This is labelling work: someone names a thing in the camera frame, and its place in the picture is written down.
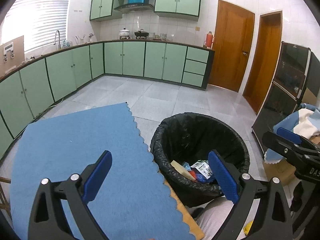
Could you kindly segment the blue plastic bag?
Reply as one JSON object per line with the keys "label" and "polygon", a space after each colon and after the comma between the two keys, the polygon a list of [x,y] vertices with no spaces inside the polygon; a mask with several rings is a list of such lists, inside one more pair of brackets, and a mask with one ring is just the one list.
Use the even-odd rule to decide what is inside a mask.
{"label": "blue plastic bag", "polygon": [[196,170],[195,168],[191,168],[191,165],[189,165],[187,162],[184,162],[182,166],[190,172],[190,174],[196,179],[197,182],[201,184],[212,183],[215,180],[214,175],[212,175],[209,179],[204,178],[204,176],[200,174],[198,170]]}

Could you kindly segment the white printed wrapper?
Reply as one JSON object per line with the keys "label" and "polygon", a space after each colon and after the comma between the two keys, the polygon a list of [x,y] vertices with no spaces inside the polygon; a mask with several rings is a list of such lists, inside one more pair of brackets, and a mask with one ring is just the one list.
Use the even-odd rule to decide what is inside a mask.
{"label": "white printed wrapper", "polygon": [[206,179],[209,179],[213,175],[207,160],[199,160],[191,165],[191,168],[198,170]]}

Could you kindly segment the yellow sponge block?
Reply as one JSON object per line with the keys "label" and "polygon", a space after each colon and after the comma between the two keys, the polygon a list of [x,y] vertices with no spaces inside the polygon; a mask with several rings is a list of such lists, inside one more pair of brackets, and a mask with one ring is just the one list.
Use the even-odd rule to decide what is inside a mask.
{"label": "yellow sponge block", "polygon": [[178,162],[173,160],[170,164],[172,165],[172,167],[175,168],[175,170],[179,174],[181,174],[185,178],[188,178],[191,181],[196,181],[196,179],[190,174],[190,172],[187,169],[185,169],[182,165],[180,165]]}

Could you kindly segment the black lined trash bin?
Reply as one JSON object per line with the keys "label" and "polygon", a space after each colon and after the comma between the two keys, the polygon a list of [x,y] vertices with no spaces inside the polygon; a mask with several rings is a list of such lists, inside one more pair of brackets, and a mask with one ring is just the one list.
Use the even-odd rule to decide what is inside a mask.
{"label": "black lined trash bin", "polygon": [[154,161],[164,178],[188,207],[206,204],[223,195],[217,181],[202,184],[185,178],[171,165],[207,160],[211,150],[233,164],[241,173],[248,172],[249,152],[242,137],[231,126],[214,117],[199,113],[180,113],[164,119],[150,144]]}

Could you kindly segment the green lower kitchen cabinets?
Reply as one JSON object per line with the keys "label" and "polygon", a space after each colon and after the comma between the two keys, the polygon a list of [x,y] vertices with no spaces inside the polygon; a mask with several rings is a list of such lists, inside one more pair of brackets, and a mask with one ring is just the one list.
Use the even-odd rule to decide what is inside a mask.
{"label": "green lower kitchen cabinets", "polygon": [[53,52],[1,77],[1,154],[56,102],[102,75],[132,76],[206,89],[211,49],[181,43],[94,42]]}

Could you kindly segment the kitchen faucet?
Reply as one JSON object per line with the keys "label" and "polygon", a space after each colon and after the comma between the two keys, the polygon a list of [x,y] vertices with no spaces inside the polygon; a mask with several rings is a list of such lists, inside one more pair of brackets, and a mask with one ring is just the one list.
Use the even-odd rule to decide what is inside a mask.
{"label": "kitchen faucet", "polygon": [[57,49],[58,50],[61,49],[61,36],[60,36],[60,31],[59,30],[57,30],[56,33],[55,33],[53,45],[57,45]]}

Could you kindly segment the blue and white cloth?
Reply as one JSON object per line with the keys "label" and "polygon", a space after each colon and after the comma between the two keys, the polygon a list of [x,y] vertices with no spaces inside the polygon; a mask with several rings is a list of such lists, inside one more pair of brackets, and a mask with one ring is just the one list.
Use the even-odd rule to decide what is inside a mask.
{"label": "blue and white cloth", "polygon": [[319,109],[307,103],[301,103],[300,109],[287,116],[273,127],[276,133],[279,128],[287,129],[310,139],[319,135]]}

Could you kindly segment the cardboard box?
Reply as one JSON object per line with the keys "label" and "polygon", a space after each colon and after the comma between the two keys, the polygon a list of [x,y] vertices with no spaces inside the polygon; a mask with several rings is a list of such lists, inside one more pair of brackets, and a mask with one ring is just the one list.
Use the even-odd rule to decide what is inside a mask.
{"label": "cardboard box", "polygon": [[[282,156],[279,162],[274,160],[265,160],[264,168],[266,168],[267,177],[270,179],[272,177],[278,177],[283,185],[289,184],[293,181],[295,176],[296,168],[288,163],[286,158]],[[318,184],[319,181],[308,181],[314,184]]]}

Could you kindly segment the black glass cabinet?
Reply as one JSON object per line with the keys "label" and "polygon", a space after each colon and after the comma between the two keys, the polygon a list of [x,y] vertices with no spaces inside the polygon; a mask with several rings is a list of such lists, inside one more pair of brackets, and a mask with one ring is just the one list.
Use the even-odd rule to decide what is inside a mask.
{"label": "black glass cabinet", "polygon": [[252,126],[262,155],[267,150],[263,134],[296,111],[300,103],[319,104],[319,59],[310,48],[283,41],[273,80]]}

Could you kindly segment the wooden door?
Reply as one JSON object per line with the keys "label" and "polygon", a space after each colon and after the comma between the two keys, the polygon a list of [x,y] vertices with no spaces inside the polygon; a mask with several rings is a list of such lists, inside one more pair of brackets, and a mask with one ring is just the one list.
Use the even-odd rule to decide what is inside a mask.
{"label": "wooden door", "polygon": [[259,113],[267,96],[280,52],[282,12],[260,16],[257,45],[243,97]]}
{"label": "wooden door", "polygon": [[218,0],[209,84],[238,92],[251,50],[255,14]]}

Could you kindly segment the blue table mat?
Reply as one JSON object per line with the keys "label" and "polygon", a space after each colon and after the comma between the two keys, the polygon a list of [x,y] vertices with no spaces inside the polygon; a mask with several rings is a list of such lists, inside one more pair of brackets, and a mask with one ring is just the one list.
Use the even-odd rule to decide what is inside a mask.
{"label": "blue table mat", "polygon": [[20,239],[194,239],[127,103],[29,124],[10,205]]}

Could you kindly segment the orange thermos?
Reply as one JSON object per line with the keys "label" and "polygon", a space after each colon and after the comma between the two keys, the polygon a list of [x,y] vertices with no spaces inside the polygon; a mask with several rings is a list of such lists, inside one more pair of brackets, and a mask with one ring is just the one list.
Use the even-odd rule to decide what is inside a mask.
{"label": "orange thermos", "polygon": [[206,40],[204,45],[206,46],[206,48],[212,48],[214,43],[214,35],[211,31],[209,31],[206,35]]}

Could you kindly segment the brown board with dispensers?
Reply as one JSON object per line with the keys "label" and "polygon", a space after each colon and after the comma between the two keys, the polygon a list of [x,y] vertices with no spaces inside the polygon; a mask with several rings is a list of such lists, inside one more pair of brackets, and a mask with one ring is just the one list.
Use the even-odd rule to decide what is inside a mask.
{"label": "brown board with dispensers", "polygon": [[8,74],[25,60],[24,36],[15,38],[1,45],[1,76]]}

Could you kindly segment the range hood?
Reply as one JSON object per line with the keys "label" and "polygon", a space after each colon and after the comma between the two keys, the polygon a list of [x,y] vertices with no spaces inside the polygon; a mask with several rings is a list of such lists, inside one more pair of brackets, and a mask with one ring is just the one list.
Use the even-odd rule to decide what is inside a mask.
{"label": "range hood", "polygon": [[154,11],[154,6],[148,3],[129,3],[118,6],[115,8],[116,11],[119,11],[123,14],[127,14],[132,11],[143,11],[143,10],[152,10]]}

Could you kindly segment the window blinds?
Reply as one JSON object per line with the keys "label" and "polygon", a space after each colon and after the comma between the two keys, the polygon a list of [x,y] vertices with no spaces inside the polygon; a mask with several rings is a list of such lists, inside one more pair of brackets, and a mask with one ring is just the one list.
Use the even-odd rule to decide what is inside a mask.
{"label": "window blinds", "polygon": [[24,51],[66,39],[69,0],[16,0],[1,23],[1,44],[20,36]]}

